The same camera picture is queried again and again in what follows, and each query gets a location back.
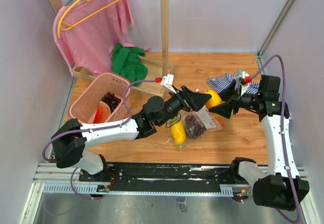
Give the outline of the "orange yellow fake mango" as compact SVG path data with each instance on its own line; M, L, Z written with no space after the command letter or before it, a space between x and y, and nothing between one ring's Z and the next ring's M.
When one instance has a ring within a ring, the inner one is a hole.
M211 98L206 103L207 109L210 109L212 107L218 106L223 103L221 97L218 95L216 91L206 90L204 93L211 95Z

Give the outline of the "dark purple fake grapes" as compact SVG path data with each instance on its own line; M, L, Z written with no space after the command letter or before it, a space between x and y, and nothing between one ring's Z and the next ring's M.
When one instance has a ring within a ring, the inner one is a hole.
M185 130L192 139L199 138L207 131L205 125L194 115L187 115L185 117Z

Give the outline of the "clear zip top bag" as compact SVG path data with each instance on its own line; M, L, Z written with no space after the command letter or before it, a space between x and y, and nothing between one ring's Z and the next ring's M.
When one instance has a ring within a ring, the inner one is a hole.
M178 148L225 127L217 114L209 112L210 108L222 103L220 96L214 90L206 90L205 93L211 95L211 98L199 111L181 111L166 123L166 129L169 132L168 141Z

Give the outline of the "yellow fake lemon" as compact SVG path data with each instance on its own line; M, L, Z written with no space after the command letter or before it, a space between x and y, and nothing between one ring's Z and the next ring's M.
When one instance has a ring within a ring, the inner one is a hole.
M174 140L174 143L178 146L181 146L186 141L186 131L182 124L182 122L177 122L174 125L171 126L170 132L172 135L172 138Z

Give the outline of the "red fake grape bunch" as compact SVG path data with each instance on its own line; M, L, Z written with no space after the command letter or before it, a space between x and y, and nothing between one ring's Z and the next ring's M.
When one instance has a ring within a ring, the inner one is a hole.
M118 107L118 105L121 103L121 99L118 98L114 93L107 92L101 99L102 102L106 103L111 113Z

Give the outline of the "fake watermelon slice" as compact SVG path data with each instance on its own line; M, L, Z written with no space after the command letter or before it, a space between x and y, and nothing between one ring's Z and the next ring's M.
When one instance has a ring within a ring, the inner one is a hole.
M98 105L93 123L94 124L105 123L110 117L110 115L111 115L111 111L109 106L106 103L101 101Z

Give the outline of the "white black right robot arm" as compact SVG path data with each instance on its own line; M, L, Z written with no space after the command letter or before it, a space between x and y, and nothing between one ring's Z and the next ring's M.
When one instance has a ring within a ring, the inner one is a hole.
M302 180L292 154L289 136L290 113L279 92L280 78L262 75L258 91L248 93L248 75L235 76L230 85L220 91L223 103L209 109L225 118L240 108L255 112L262 124L268 152L267 172L252 159L236 157L229 177L240 184L246 181L252 188L254 203L279 210L294 211L309 192L309 183Z

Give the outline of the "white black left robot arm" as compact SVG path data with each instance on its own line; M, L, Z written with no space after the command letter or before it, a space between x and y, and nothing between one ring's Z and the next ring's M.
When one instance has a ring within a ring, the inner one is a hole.
M60 169L83 169L101 182L108 177L108 168L103 157L89 152L89 147L147 138L156 133L156 127L176 117L181 110L198 112L210 98L209 94L182 86L167 101L160 96L149 98L142 110L130 118L99 124L81 124L76 118L70 119L51 138L55 164Z

